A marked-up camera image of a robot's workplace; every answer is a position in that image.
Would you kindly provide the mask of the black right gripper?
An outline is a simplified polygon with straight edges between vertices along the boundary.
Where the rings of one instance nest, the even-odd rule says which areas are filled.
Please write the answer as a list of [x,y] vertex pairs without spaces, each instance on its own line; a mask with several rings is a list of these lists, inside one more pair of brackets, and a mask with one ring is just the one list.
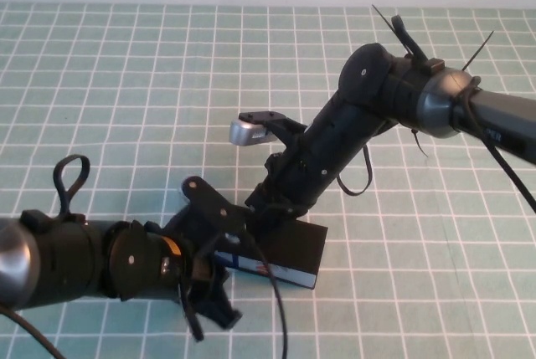
[[295,220],[311,209],[311,204],[295,203],[276,186],[276,174],[282,162],[282,152],[269,155],[265,162],[267,174],[245,199],[245,205],[265,226],[276,227],[286,220]]

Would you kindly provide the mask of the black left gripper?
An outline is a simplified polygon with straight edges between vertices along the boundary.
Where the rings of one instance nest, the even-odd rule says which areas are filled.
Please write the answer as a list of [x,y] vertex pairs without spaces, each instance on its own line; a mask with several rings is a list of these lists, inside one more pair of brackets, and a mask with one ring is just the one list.
[[[184,283],[206,283],[209,287],[193,286],[190,303],[197,315],[217,322],[224,330],[231,330],[241,320],[224,288],[228,270],[217,262],[215,245],[220,234],[192,208],[183,208],[166,225],[166,235],[178,244],[184,260]],[[215,288],[216,301],[210,288]]]

